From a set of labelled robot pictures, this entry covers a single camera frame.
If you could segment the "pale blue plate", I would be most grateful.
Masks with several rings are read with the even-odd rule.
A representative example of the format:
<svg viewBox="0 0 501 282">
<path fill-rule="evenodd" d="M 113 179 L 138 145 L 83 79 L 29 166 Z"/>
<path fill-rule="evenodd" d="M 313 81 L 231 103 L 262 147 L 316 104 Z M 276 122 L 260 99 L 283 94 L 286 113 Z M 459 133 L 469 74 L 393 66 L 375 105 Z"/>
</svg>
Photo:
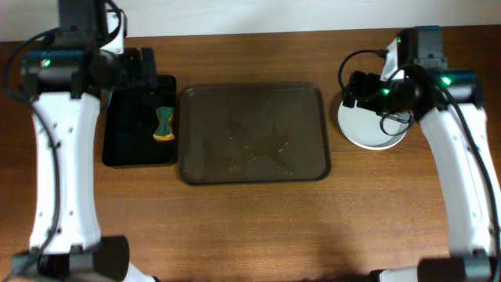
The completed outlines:
<svg viewBox="0 0 501 282">
<path fill-rule="evenodd" d="M 385 118 L 384 132 L 380 127 L 382 117 L 360 107 L 341 104 L 337 121 L 344 136 L 356 146 L 367 150 L 386 150 L 402 141 L 408 124 Z"/>
</svg>

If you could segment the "green and yellow sponge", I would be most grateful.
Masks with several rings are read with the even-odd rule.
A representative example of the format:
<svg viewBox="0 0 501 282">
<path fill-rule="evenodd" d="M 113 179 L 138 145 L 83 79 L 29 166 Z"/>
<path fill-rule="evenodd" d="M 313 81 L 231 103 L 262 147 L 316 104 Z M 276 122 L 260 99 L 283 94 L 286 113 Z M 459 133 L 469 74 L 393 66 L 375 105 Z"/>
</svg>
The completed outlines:
<svg viewBox="0 0 501 282">
<path fill-rule="evenodd" d="M 153 138 L 159 142 L 171 141 L 175 138 L 171 127 L 175 109 L 172 107 L 158 107 L 155 110 L 159 125 L 153 133 Z"/>
</svg>

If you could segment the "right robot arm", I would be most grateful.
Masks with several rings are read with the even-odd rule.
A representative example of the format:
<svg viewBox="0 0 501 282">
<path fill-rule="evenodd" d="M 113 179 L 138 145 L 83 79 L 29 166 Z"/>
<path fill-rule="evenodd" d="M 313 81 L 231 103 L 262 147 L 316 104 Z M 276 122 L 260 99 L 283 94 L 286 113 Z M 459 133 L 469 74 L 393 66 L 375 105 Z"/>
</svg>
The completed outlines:
<svg viewBox="0 0 501 282">
<path fill-rule="evenodd" d="M 369 150 L 388 149 L 420 126 L 445 201 L 449 255 L 374 270 L 368 280 L 499 280 L 500 188 L 478 76 L 449 68 L 438 26 L 403 29 L 377 55 L 384 60 L 380 74 L 356 71 L 341 82 L 338 124 L 347 139 Z"/>
</svg>

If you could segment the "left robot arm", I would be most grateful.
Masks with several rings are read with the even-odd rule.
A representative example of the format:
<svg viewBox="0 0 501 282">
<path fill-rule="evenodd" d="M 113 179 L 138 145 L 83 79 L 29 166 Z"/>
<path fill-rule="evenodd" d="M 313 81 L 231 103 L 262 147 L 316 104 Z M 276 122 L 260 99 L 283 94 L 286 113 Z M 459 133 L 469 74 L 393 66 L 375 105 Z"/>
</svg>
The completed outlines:
<svg viewBox="0 0 501 282">
<path fill-rule="evenodd" d="M 37 204 L 29 248 L 9 279 L 148 281 L 123 236 L 101 234 L 93 153 L 102 94 L 124 77 L 125 17 L 112 1 L 61 1 L 59 25 L 26 40 L 23 83 L 8 96 L 31 109 L 37 150 Z"/>
</svg>

